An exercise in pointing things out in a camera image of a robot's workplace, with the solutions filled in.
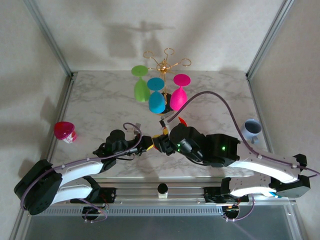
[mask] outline aluminum frame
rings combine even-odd
[[[308,239],[307,231],[298,210],[297,204],[286,204],[283,206],[286,218],[292,233],[293,240],[306,240]]]
[[[78,217],[83,212],[83,206],[75,205],[60,205],[58,207],[49,207],[44,212],[35,217],[44,216],[74,216]],[[221,206],[216,205],[194,205],[192,207],[187,205],[119,205],[112,204],[107,210],[108,216],[113,217],[132,217],[132,216],[221,216],[223,213]],[[100,214],[90,214],[90,216],[99,216]]]
[[[63,68],[65,74],[69,77],[72,76],[72,72],[70,70],[70,67],[65,60],[65,57],[63,56],[62,52],[60,51],[58,44],[54,38],[54,36],[51,34],[46,21],[44,17],[42,16],[39,7],[37,6],[36,2],[34,0],[23,0],[25,6],[28,8],[30,14],[32,15],[34,21],[38,25],[39,29],[41,30],[46,42],[48,43],[49,47],[51,48],[51,51],[55,55],[56,59],[60,63],[61,67]]]
[[[284,23],[284,20],[285,20],[287,14],[289,13],[294,2],[295,2],[295,0],[284,0],[282,2],[282,5],[281,5],[279,11],[275,15],[275,18],[274,18],[268,32],[266,33],[266,35],[262,41],[262,44],[261,44],[258,52],[256,53],[251,65],[246,73],[246,77],[248,80],[251,80],[253,78],[253,76],[255,75],[261,62],[263,61],[264,57],[266,56],[270,46],[274,42],[274,40],[278,34],[278,31],[280,30],[282,24]]]
[[[259,119],[259,121],[261,123],[261,126],[262,126],[263,138],[264,138],[264,141],[265,141],[265,144],[266,144],[266,148],[270,153],[274,153],[274,149],[273,149],[272,144],[270,142],[270,135],[269,135],[269,132],[268,132],[267,127],[266,127],[266,122],[265,122],[265,120],[263,118],[261,107],[259,105],[259,102],[256,99],[256,95],[255,95],[255,93],[254,93],[254,91],[252,89],[252,83],[251,83],[250,80],[248,80],[248,86],[249,86],[249,90],[250,90],[250,93],[251,93],[251,96],[252,96],[252,100],[253,100],[255,111],[257,113],[258,119]]]
[[[59,114],[57,118],[57,122],[62,121],[62,119],[65,116],[70,94],[72,92],[74,82],[77,78],[77,73],[73,73],[72,76],[67,76],[66,81],[68,82],[68,86],[65,90],[63,102],[61,106],[58,106],[59,108]],[[47,153],[46,159],[49,160],[49,162],[52,159],[53,153],[55,152],[55,149],[57,147],[57,139],[55,138],[54,134],[51,134],[51,141],[49,144],[49,151]],[[31,216],[24,210],[20,209],[16,221],[14,223],[11,235],[9,237],[9,240],[15,240],[15,239],[24,239],[25,235],[28,230],[28,226],[31,221]]]

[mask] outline white table top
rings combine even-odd
[[[185,87],[188,97],[202,91],[214,91],[229,103],[239,125],[257,113],[248,83],[242,71],[184,71],[191,84]],[[157,77],[150,71],[145,80]],[[177,86],[167,75],[167,88],[172,93]],[[137,102],[134,85],[138,78],[130,71],[80,71],[76,77],[64,121],[75,125],[78,135],[74,143],[58,141],[52,163],[62,164],[85,157],[96,157],[92,152],[103,143],[110,132],[122,129],[125,122],[140,123],[144,135],[161,134],[160,116],[149,111],[148,103]],[[240,138],[225,105],[213,95],[202,95],[185,108],[180,116],[188,126],[203,134],[222,133]],[[266,150],[266,143],[259,135],[259,145]],[[175,178],[175,177],[237,177],[252,175],[242,168],[212,168],[188,161],[179,153],[166,156],[151,149],[133,161],[117,160],[117,164],[99,178]]]

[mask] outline yellow object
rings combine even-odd
[[[155,146],[155,145],[152,144],[150,147],[148,147],[148,148],[146,149],[146,151],[149,151],[149,150],[152,149],[154,146]]]
[[[164,134],[164,135],[167,135],[169,132],[168,132],[168,129],[165,127],[164,129],[162,129],[162,133]]]

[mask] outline red cup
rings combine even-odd
[[[75,125],[68,121],[59,121],[54,125],[54,135],[57,139],[63,140],[68,144],[77,139]]]

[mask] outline pink wine glass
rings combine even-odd
[[[170,107],[174,111],[178,111],[188,100],[187,93],[183,87],[188,86],[191,82],[191,79],[186,74],[177,74],[174,76],[173,81],[180,87],[172,93]]]

